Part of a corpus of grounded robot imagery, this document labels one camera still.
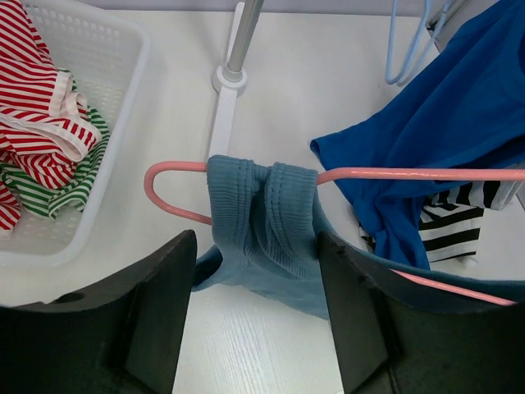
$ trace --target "striped clothing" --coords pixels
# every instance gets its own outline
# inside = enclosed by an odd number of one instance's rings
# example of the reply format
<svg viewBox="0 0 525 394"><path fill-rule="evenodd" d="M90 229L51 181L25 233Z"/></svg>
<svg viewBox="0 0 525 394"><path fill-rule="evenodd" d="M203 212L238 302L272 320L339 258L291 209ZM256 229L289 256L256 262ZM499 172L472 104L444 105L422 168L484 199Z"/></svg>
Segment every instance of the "striped clothing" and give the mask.
<svg viewBox="0 0 525 394"><path fill-rule="evenodd" d="M41 218L54 219L57 217L58 210L66 205L79 211L84 209L109 141L109 128L96 109L89 109L87 120L99 129L103 136L102 140L78 164L73 180L61 189L50 190L17 166L0 163L0 185L3 181L13 193L17 194L22 206L28 212Z"/></svg>
<svg viewBox="0 0 525 394"><path fill-rule="evenodd" d="M525 163L518 163L511 168L524 167ZM475 181L429 198L422 209L418 228L428 261L474 256L484 209L503 209L522 184L522 181ZM374 240L361 227L359 234L375 247Z"/></svg>
<svg viewBox="0 0 525 394"><path fill-rule="evenodd" d="M72 85L21 1L0 2L0 159L49 189L67 185L75 164L102 139Z"/></svg>

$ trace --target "blue hanger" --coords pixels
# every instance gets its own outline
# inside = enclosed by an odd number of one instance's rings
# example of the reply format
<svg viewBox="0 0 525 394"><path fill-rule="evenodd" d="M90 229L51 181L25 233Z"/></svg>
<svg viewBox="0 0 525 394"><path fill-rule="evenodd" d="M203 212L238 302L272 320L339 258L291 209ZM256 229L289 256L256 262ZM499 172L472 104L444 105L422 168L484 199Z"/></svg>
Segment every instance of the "blue hanger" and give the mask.
<svg viewBox="0 0 525 394"><path fill-rule="evenodd" d="M421 55L419 55L418 60L416 61L416 65L412 67L413 59L416 53L416 49L419 45L419 41L421 40L421 37L426 33L427 27L427 20L428 16L430 14L431 10L431 0L425 0L424 2L424 8L423 8L423 14L421 16L421 20L419 22L418 29L416 31L416 34L412 38L412 42L409 45L409 49L407 50L407 53L404 57L403 65L401 67L401 71L399 74L395 77L391 76L391 69L392 69L392 51L393 51L393 43L394 43L394 31L395 31L395 14L397 12L397 3L398 0L394 0L392 4L392 15L390 19L390 36L388 38L388 51L386 54L386 73L385 73L385 80L386 83L389 85L397 84L398 86L404 86L408 84L412 78L415 77L415 75L418 73L419 69L421 68L423 62L425 61L425 57L428 54L428 51L432 48L432 45L436 41L437 35L441 32L441 29L443 28L443 25L446 21L446 13L450 9L450 5L452 4L454 0L448 0L447 3L441 8L441 17L438 20L436 24L436 28L434 29L434 32L432 34L432 37L428 41L427 45L423 49Z"/></svg>

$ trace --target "blue t-shirt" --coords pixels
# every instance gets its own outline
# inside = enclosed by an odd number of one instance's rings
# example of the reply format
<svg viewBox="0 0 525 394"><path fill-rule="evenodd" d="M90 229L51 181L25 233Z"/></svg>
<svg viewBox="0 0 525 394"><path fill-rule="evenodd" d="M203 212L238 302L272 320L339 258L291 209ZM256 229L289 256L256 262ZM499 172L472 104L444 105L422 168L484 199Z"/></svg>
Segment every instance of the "blue t-shirt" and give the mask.
<svg viewBox="0 0 525 394"><path fill-rule="evenodd" d="M464 24L385 108L311 143L337 167L504 168L525 159L525 2L501 0ZM429 269L418 234L427 195L467 182L336 182L376 254Z"/></svg>

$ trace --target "blue shirt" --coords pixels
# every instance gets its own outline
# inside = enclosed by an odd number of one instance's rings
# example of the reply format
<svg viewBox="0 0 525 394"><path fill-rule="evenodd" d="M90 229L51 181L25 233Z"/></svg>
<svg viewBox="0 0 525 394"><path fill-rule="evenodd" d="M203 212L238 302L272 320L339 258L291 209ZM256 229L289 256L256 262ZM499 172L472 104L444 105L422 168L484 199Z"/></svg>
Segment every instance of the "blue shirt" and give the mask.
<svg viewBox="0 0 525 394"><path fill-rule="evenodd" d="M524 1L499 1L464 24L385 108L314 140L313 152L326 169L504 168L524 160L524 34ZM429 269L418 234L425 196L466 182L336 183L375 238L377 255Z"/></svg>
<svg viewBox="0 0 525 394"><path fill-rule="evenodd" d="M317 197L317 172L213 156L208 191L216 244L197 262L194 290L241 285L328 319L317 235L333 230Z"/></svg>

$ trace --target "metal pole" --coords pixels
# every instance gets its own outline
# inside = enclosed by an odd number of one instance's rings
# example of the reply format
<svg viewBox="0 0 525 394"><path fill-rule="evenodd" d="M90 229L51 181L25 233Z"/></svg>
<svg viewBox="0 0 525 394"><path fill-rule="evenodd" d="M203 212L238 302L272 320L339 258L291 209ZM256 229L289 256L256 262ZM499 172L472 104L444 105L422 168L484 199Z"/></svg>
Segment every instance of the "metal pole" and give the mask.
<svg viewBox="0 0 525 394"><path fill-rule="evenodd" d="M239 29L235 36L235 42L233 43L233 49L231 49L230 59L224 75L232 82L239 82L242 78L244 60L252 41L259 15L261 15L263 3L264 0L246 0L244 5L243 15L240 18Z"/></svg>

